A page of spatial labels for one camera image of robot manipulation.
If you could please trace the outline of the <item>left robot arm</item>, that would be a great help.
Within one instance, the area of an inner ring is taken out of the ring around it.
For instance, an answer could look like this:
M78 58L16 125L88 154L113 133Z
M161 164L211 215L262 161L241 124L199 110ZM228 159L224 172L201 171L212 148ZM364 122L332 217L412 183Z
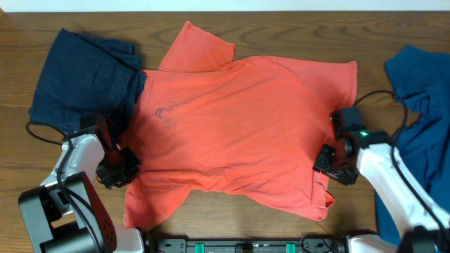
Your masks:
M139 159L118 146L108 117L81 117L81 129L63 132L61 155L43 182L22 193L18 206L35 252L145 252L136 228L116 228L93 184L121 188L139 172Z

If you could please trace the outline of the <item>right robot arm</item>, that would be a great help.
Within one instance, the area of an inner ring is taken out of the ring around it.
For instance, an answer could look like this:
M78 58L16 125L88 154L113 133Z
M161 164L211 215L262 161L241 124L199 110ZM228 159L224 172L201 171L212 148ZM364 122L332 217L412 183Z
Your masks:
M401 243L395 246L373 232L342 236L335 252L448 252L449 213L421 187L383 130L368 130L356 107L332 112L335 145L325 144L314 171L345 186L365 177L392 217Z

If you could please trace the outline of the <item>coral red t-shirt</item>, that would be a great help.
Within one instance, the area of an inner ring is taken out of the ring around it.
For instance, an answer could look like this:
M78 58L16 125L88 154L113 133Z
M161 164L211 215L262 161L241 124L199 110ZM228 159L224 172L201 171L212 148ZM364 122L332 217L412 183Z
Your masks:
M234 53L186 22L159 68L146 71L121 139L141 163L126 191L127 228L156 227L193 190L327 217L334 198L313 165L334 141L331 112L355 101L357 64Z

